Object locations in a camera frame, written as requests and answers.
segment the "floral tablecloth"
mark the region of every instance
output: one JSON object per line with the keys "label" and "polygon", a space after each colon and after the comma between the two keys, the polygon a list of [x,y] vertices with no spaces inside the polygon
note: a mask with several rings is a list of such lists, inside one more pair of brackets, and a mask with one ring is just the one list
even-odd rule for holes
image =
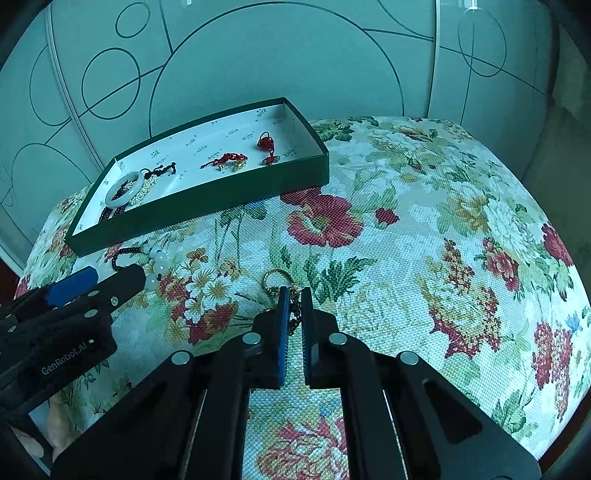
{"label": "floral tablecloth", "polygon": [[[87,429],[173,351],[210,352],[248,330],[273,305],[262,276],[281,268],[342,330],[377,352],[419,353],[539,458],[591,381],[589,301],[544,212],[451,122],[313,126],[330,150],[328,186],[125,242],[161,247],[173,270],[116,312],[117,353],[61,392],[73,427]],[[113,274],[122,245],[76,259],[64,244],[85,194],[53,210],[19,293],[74,263]],[[348,478],[339,393],[304,385],[300,330],[285,387],[255,392],[249,409],[245,478]]]}

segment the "gold keyring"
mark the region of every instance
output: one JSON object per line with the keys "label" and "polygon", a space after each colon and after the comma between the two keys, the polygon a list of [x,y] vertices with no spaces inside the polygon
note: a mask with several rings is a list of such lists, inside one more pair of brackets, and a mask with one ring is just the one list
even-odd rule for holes
{"label": "gold keyring", "polygon": [[265,275],[262,278],[262,287],[267,292],[268,295],[273,295],[273,296],[279,295],[279,287],[270,287],[269,285],[267,285],[267,280],[269,279],[269,277],[271,275],[273,275],[273,273],[281,274],[284,278],[286,278],[287,280],[289,280],[292,283],[292,286],[295,285],[295,283],[296,283],[296,282],[294,282],[294,279],[291,278],[291,275],[289,275],[289,273],[286,272],[285,270],[282,270],[280,268],[274,268],[273,270],[269,270],[267,273],[265,273]]}

